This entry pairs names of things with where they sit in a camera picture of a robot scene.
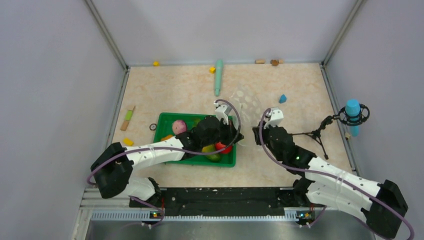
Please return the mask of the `clear dotted zip bag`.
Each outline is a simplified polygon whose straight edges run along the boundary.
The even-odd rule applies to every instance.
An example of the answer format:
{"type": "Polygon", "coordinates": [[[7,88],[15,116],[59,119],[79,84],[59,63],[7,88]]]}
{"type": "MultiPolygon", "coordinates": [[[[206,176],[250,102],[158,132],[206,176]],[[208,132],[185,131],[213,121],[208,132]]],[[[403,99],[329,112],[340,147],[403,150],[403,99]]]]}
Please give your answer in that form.
{"type": "Polygon", "coordinates": [[[258,126],[264,111],[260,100],[250,87],[238,84],[229,101],[239,114],[240,133],[244,135],[244,139],[238,144],[243,147],[257,148],[253,128],[258,126]]]}

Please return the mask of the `red tomato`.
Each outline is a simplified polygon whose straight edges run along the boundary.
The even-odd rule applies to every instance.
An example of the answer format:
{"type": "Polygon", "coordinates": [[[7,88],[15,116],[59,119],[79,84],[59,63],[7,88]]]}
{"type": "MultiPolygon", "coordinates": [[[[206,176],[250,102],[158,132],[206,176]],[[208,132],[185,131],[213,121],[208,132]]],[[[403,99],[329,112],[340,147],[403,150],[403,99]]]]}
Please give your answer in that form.
{"type": "Polygon", "coordinates": [[[219,151],[219,154],[223,155],[229,154],[233,150],[233,145],[225,145],[221,142],[215,143],[214,146],[219,151]]]}

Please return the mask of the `purple white onion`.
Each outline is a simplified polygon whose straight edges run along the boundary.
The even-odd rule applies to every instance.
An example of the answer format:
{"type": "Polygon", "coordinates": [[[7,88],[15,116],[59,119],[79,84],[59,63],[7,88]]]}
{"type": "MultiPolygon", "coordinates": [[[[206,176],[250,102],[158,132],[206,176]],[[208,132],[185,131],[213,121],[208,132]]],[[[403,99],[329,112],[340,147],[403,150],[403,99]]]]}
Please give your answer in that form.
{"type": "Polygon", "coordinates": [[[184,133],[188,130],[187,124],[185,121],[181,119],[177,119],[172,123],[172,132],[175,135],[179,135],[181,133],[184,133]]]}

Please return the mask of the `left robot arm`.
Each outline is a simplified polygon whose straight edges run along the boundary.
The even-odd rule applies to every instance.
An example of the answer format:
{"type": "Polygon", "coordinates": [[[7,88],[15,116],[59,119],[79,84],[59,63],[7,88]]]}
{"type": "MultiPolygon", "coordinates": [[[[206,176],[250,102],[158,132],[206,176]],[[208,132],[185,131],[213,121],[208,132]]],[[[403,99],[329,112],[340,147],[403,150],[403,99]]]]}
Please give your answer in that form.
{"type": "Polygon", "coordinates": [[[204,155],[203,148],[221,143],[231,146],[244,139],[241,128],[208,115],[195,127],[167,140],[144,146],[122,146],[115,142],[90,167],[87,182],[97,186],[103,199],[120,194],[142,200],[154,207],[161,190],[151,177],[136,177],[133,172],[166,162],[178,162],[204,155]]]}

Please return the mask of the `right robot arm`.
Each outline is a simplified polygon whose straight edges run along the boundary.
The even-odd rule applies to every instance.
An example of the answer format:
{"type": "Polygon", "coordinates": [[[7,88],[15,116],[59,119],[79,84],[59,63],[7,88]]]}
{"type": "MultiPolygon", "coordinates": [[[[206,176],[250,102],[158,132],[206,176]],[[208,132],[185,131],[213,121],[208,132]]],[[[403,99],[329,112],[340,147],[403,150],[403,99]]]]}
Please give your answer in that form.
{"type": "Polygon", "coordinates": [[[386,179],[368,180],[342,170],[294,143],[283,127],[256,126],[257,145],[287,171],[301,178],[294,184],[299,206],[323,205],[355,217],[381,238],[394,239],[409,209],[399,186],[386,179]]]}

